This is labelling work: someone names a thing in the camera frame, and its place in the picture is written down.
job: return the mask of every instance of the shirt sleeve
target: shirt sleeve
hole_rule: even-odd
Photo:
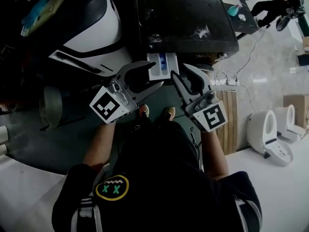
[[[259,232],[262,228],[262,209],[248,174],[237,172],[219,182],[224,209],[241,223],[244,231]]]
[[[92,192],[96,176],[97,173],[85,164],[76,165],[69,170],[53,208],[52,224],[55,232],[70,231],[72,215],[80,206],[81,199]]]

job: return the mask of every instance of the yellow circle logo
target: yellow circle logo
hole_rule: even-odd
[[[104,180],[96,187],[96,194],[105,200],[116,201],[122,199],[129,190],[129,181],[123,175],[115,175]]]

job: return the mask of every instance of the socket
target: socket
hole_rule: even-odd
[[[239,80],[236,82],[236,79],[227,78],[226,85],[239,86]]]

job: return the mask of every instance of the white toilet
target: white toilet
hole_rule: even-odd
[[[247,141],[265,158],[271,156],[271,161],[278,165],[286,166],[293,161],[290,147],[277,141],[277,121],[271,110],[250,115]]]
[[[283,137],[294,142],[299,141],[305,135],[305,129],[295,125],[295,108],[293,105],[275,109],[277,118],[277,130]]]

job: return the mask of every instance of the person in black clothing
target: person in black clothing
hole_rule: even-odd
[[[199,154],[173,121],[174,107],[166,109],[160,127],[149,119],[147,105],[139,115],[110,177],[103,172],[115,123],[100,126],[84,163],[70,169],[54,205],[55,232],[261,230],[261,206],[248,174],[229,176],[214,131],[201,132],[202,171]]]
[[[262,11],[268,11],[267,15],[263,20],[258,20],[258,26],[264,27],[273,22],[277,17],[281,15],[287,15],[287,8],[299,6],[303,3],[303,0],[271,0],[271,1],[260,1],[255,4],[251,14],[257,16]]]

